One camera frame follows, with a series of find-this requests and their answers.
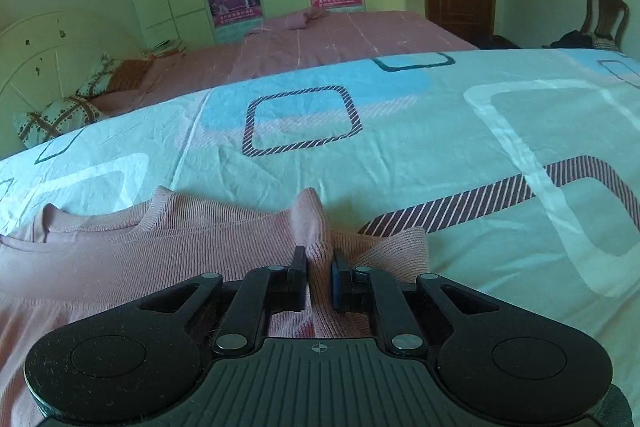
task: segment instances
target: ribbed gray panel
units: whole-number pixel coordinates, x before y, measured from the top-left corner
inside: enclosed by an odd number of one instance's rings
[[[442,394],[426,368],[372,339],[267,339],[216,362],[171,411],[140,427],[490,427]],[[46,420],[41,427],[62,427]],[[582,420],[575,427],[596,427]]]

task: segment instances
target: cream headboard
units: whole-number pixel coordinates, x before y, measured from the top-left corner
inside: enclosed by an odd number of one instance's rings
[[[104,53],[142,54],[124,29],[87,11],[28,17],[0,34],[0,160],[24,150],[14,132],[14,112],[43,110],[73,94]]]

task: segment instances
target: brown and white pillow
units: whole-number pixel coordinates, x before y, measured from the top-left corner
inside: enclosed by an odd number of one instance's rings
[[[18,112],[14,129],[27,149],[65,133],[105,120],[107,115],[80,96],[69,96],[47,105],[41,112]]]
[[[93,98],[113,91],[136,89],[145,78],[152,60],[116,60],[103,55],[91,77],[76,90],[77,96]]]

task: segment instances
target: wooden chair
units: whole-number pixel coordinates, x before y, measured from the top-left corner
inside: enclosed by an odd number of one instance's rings
[[[591,27],[593,11],[593,0],[587,0],[587,16],[584,19],[581,32],[587,33]],[[629,22],[629,6],[623,0],[598,0],[598,24],[595,33],[597,36],[610,36],[613,31],[620,12],[623,12],[622,20],[618,25],[616,35],[613,37],[618,48],[621,48],[620,42]]]

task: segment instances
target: silver screw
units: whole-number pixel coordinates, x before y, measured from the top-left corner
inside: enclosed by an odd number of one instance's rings
[[[391,339],[391,343],[402,351],[409,351],[422,346],[422,339],[411,334],[396,335]]]
[[[216,344],[220,349],[225,349],[232,351],[234,349],[240,349],[241,347],[246,346],[247,339],[242,335],[238,335],[236,333],[227,333],[226,335],[222,335],[216,341]]]

